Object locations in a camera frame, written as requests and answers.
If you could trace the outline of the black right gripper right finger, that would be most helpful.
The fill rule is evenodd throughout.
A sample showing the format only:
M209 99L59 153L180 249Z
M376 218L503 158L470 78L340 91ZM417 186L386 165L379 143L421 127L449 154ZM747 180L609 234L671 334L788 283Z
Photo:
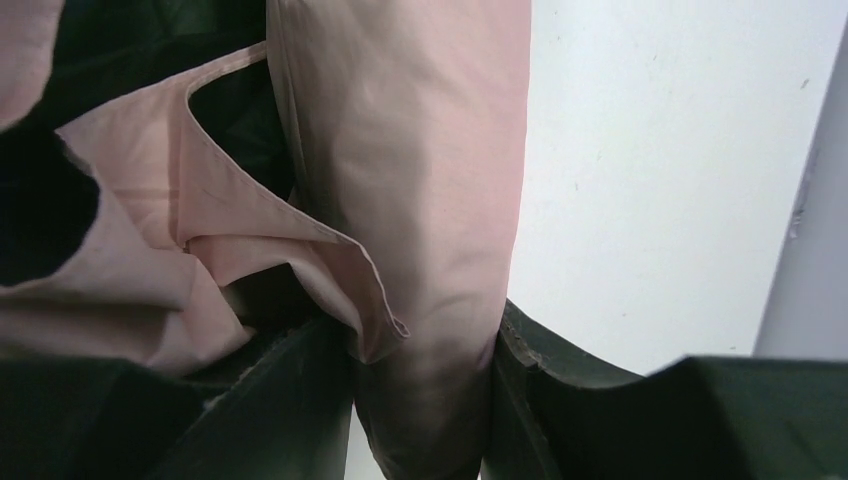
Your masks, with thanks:
M513 304L492 363L486 479L843 479L847 367L687 357L648 376Z

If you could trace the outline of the pink folding umbrella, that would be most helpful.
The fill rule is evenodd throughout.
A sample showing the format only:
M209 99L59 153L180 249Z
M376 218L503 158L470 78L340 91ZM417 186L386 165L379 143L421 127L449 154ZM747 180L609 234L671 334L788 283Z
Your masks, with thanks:
M527 1L5 1L1 364L184 379L326 317L387 479L474 479Z

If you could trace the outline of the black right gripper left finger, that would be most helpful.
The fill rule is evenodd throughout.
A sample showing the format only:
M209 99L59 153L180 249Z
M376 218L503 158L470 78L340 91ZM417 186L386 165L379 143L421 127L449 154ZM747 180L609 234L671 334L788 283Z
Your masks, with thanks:
M1 364L5 479L340 479L351 418L341 326L263 333L193 376L114 359Z

